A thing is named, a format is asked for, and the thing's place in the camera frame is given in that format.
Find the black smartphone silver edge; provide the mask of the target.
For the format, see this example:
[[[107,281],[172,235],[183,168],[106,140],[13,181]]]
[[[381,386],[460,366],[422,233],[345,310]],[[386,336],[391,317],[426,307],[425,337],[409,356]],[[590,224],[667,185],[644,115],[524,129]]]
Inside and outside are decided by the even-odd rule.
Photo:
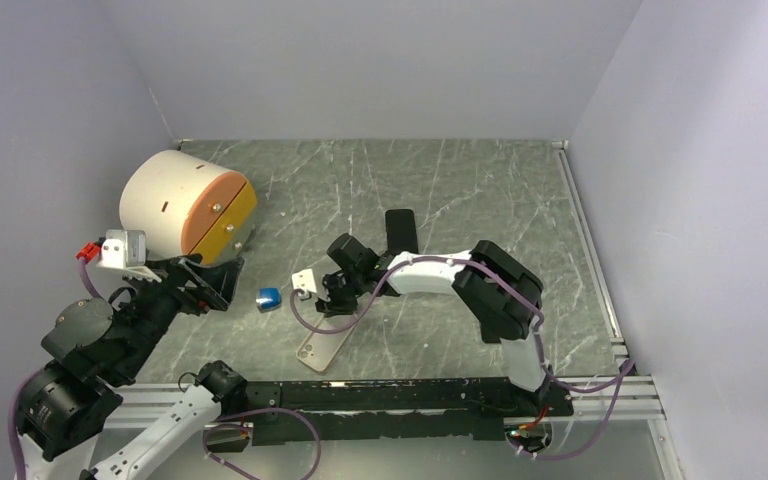
[[[318,327],[317,332],[320,334],[336,335],[348,331],[356,326],[364,316],[364,313],[358,311],[358,303],[356,300],[345,304],[334,304],[333,302],[319,299],[316,301],[315,306],[316,310],[321,313],[325,319],[333,319],[335,317],[348,318],[348,320],[340,326],[331,328]]]

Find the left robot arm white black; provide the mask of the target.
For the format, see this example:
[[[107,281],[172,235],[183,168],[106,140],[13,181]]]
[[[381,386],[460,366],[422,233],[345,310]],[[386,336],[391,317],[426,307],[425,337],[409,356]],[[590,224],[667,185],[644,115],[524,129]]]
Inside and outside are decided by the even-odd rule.
[[[50,360],[15,391],[8,438],[18,479],[142,479],[216,416],[237,418],[246,380],[222,361],[202,367],[179,404],[113,460],[91,466],[108,417],[122,404],[116,388],[136,376],[181,314],[225,311],[245,264],[204,265],[199,254],[148,260],[120,269],[130,298],[101,297],[66,307],[41,346]]]

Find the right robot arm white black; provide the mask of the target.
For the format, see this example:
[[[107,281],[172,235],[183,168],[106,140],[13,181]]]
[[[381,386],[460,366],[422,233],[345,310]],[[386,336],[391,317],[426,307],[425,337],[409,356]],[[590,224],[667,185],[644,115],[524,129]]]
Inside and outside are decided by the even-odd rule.
[[[315,298],[318,312],[349,315],[357,323],[366,313],[359,305],[365,294],[454,296],[478,321],[483,342],[501,345],[513,408],[532,415],[547,403],[548,365],[538,339],[544,285],[497,244],[481,240],[454,254],[422,254],[416,238],[398,239],[378,254],[344,233],[327,255],[337,271],[293,277],[295,292]]]

